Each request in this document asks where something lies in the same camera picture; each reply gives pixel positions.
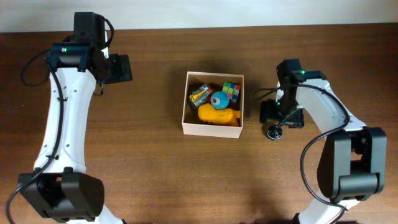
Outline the multicolour puzzle cube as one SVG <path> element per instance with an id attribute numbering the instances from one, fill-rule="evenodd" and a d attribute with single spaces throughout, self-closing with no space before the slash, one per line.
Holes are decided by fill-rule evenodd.
<path id="1" fill-rule="evenodd" d="M 241 90 L 241 85 L 224 82 L 222 92 L 224 92 L 229 98 L 230 102 L 235 103 L 239 98 L 239 92 Z"/>

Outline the pink cardboard box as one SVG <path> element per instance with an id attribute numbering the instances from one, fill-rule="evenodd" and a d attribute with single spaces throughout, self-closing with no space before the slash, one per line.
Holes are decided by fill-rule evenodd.
<path id="1" fill-rule="evenodd" d="M 213 94 L 222 91 L 224 82 L 235 83 L 241 85 L 239 98 L 237 102 L 229 101 L 227 108 L 241 112 L 240 126 L 222 126 L 210 124 L 201 121 L 198 118 L 198 109 L 193 109 L 189 102 L 188 96 L 196 91 L 202 85 L 208 85 L 213 89 Z M 185 85 L 184 106 L 182 116 L 182 128 L 184 134 L 197 136 L 213 136 L 222 138 L 238 138 L 243 129 L 243 113 L 244 113 L 244 76 L 223 74 L 223 73 L 206 73 L 206 72 L 188 72 Z"/>

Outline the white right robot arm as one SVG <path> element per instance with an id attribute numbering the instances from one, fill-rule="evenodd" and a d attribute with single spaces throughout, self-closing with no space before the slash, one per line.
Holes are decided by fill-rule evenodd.
<path id="1" fill-rule="evenodd" d="M 277 86 L 268 90 L 277 94 L 276 99 L 262 103 L 262 118 L 275 122 L 265 130 L 266 136 L 278 140 L 283 126 L 301 126 L 304 110 L 321 132 L 304 147 L 299 162 L 300 175 L 313 200 L 292 221 L 337 223 L 350 208 L 384 189 L 387 136 L 381 128 L 370 128 L 350 113 L 321 71 L 279 68 L 277 76 Z M 305 175 L 304 160 L 321 139 L 326 141 L 315 192 Z"/>

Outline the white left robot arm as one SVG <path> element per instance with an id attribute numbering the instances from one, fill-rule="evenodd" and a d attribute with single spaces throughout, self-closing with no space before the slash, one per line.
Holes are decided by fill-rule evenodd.
<path id="1" fill-rule="evenodd" d="M 45 137 L 17 191 L 42 217 L 58 223 L 124 223 L 104 204 L 103 182 L 86 174 L 85 132 L 99 83 L 132 80 L 129 57 L 90 44 L 53 44 L 46 52 L 50 106 Z"/>

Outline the yellow toy animal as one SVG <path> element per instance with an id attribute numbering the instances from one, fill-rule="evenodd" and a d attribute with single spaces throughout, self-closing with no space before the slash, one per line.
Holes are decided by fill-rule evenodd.
<path id="1" fill-rule="evenodd" d="M 238 127 L 241 112 L 231 108 L 217 110 L 210 103 L 205 103 L 198 108 L 198 118 L 205 123 Z"/>

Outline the round black tin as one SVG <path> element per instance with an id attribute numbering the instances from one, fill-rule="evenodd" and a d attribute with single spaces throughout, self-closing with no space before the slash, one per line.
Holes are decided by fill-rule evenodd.
<path id="1" fill-rule="evenodd" d="M 266 136 L 273 141 L 277 141 L 282 138 L 283 130 L 278 124 L 270 125 L 266 129 Z"/>

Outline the blue toy ball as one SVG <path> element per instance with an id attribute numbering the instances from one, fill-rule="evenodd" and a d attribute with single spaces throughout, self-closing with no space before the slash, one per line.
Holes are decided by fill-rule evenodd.
<path id="1" fill-rule="evenodd" d="M 226 109 L 229 105 L 229 98 L 227 94 L 223 91 L 217 91 L 212 94 L 210 99 L 212 107 L 216 110 Z"/>

